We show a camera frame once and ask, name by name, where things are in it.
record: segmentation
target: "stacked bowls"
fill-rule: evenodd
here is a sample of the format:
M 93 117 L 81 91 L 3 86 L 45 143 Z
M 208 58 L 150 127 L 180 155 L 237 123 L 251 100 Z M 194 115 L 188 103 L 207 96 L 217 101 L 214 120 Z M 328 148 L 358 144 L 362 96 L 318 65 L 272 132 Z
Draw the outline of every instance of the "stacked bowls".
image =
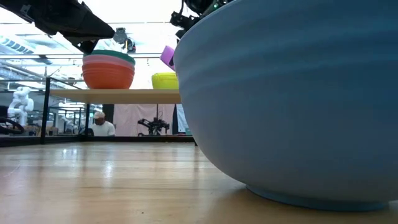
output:
M 175 72 L 156 73 L 152 76 L 154 90 L 178 90 Z
M 136 61 L 113 50 L 94 50 L 83 57 L 83 79 L 91 89 L 129 89 Z

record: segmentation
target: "green bowl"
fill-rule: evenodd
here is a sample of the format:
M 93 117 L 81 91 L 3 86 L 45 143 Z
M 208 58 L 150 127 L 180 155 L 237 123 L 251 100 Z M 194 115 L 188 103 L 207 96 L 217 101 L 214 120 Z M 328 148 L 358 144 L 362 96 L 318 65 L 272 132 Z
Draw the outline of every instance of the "green bowl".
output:
M 109 56 L 113 56 L 113 57 L 117 57 L 117 58 L 126 60 L 129 63 L 136 65 L 136 61 L 134 60 L 134 58 L 130 57 L 128 54 L 125 54 L 122 52 L 117 52 L 115 50 L 93 50 L 93 52 L 91 54 L 84 54 L 84 57 L 87 55 L 109 55 Z

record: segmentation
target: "wooden shelf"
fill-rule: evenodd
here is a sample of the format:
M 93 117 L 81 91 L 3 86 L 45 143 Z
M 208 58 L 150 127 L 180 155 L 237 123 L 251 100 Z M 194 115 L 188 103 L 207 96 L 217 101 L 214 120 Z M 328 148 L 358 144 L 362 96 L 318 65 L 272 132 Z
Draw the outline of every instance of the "wooden shelf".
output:
M 50 90 L 50 96 L 95 104 L 181 103 L 178 90 Z

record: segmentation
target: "white cap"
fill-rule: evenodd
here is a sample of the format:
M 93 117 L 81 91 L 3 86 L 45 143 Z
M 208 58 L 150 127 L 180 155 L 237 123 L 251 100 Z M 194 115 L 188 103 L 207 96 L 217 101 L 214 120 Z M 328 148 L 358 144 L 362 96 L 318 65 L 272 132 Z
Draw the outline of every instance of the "white cap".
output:
M 94 119 L 98 119 L 98 118 L 105 118 L 105 114 L 100 111 L 95 112 Z

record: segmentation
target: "white shirt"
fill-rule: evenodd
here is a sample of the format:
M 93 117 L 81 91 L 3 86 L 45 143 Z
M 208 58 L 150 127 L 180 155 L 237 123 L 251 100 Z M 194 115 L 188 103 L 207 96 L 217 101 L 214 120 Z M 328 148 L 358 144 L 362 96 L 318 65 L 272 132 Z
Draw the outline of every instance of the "white shirt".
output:
M 105 121 L 103 125 L 93 124 L 91 129 L 94 132 L 94 136 L 114 136 L 114 126 L 109 121 Z

